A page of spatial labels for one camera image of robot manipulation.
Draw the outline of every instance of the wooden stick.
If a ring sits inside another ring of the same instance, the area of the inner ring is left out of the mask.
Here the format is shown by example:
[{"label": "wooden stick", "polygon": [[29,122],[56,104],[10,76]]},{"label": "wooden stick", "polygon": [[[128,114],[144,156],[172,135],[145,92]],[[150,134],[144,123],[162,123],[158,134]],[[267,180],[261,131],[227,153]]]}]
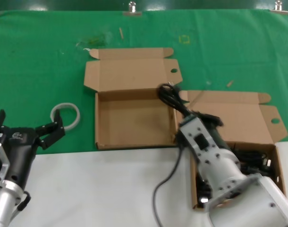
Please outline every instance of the wooden stick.
[{"label": "wooden stick", "polygon": [[120,31],[120,34],[121,34],[121,38],[124,39],[123,32],[122,32],[122,29],[120,27],[119,27],[119,31]]}]

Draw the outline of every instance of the metal clip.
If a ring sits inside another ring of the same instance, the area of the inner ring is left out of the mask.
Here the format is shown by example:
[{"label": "metal clip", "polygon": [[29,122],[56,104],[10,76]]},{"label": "metal clip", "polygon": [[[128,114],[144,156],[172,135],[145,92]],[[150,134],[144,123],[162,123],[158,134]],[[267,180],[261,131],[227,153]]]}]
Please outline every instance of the metal clip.
[{"label": "metal clip", "polygon": [[275,1],[275,8],[270,10],[273,13],[278,13],[282,15],[287,15],[288,11],[282,10],[282,0],[276,0]]},{"label": "metal clip", "polygon": [[142,12],[138,12],[136,10],[136,3],[134,1],[131,1],[128,4],[128,11],[123,12],[123,15],[125,15],[125,16],[140,16],[140,15],[142,15]]}]

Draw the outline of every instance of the cardboard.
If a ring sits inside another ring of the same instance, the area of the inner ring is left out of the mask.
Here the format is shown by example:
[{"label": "cardboard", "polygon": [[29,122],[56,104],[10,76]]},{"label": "cardboard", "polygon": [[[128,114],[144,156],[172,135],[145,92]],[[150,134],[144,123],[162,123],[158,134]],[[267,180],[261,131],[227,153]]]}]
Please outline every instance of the cardboard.
[{"label": "cardboard", "polygon": [[173,146],[175,112],[156,88],[179,83],[172,48],[92,49],[84,85],[96,90],[95,141],[99,149]]},{"label": "cardboard", "polygon": [[[284,179],[280,158],[275,142],[288,133],[275,106],[265,105],[271,100],[266,93],[221,92],[221,91],[182,91],[181,96],[188,100],[187,107],[194,111],[208,113],[222,119],[224,126],[218,127],[222,138],[230,147],[241,150],[260,150],[271,159],[275,168],[273,181],[285,194]],[[197,169],[191,159],[191,192],[193,208],[197,204]]]}]

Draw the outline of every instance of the white table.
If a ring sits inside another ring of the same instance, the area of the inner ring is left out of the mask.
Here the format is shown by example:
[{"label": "white table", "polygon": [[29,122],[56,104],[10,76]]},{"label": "white table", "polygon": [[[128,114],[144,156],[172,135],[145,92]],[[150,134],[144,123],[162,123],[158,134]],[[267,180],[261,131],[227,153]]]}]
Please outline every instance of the white table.
[{"label": "white table", "polygon": [[[278,143],[288,195],[288,142]],[[175,148],[37,156],[32,200],[12,227],[153,227],[152,191],[172,169]],[[191,209],[189,154],[157,195],[165,227],[203,227]]]}]

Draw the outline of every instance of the green tablecloth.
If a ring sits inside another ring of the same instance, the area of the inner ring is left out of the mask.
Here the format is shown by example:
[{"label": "green tablecloth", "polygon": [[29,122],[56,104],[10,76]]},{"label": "green tablecloth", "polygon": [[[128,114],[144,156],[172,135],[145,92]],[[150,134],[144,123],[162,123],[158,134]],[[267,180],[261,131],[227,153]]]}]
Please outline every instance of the green tablecloth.
[{"label": "green tablecloth", "polygon": [[[38,153],[96,150],[94,92],[83,86],[85,63],[91,58],[83,49],[127,47],[172,47],[184,89],[269,93],[288,130],[288,16],[268,10],[150,11],[141,17],[4,12],[0,109],[7,113],[5,125],[46,124],[56,104],[72,102],[80,108],[80,124]],[[73,121],[73,111],[62,113],[65,124]]]}]

